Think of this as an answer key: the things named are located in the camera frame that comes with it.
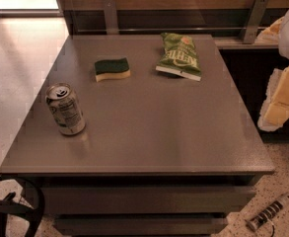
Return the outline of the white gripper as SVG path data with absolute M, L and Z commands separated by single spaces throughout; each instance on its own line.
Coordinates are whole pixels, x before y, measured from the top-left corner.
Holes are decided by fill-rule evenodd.
M 261 31 L 255 42 L 278 43 L 280 55 L 289 59 L 289 10 L 284 18 Z M 289 66 L 284 70 L 273 70 L 265 95 L 257 126 L 263 131 L 275 131 L 289 119 Z

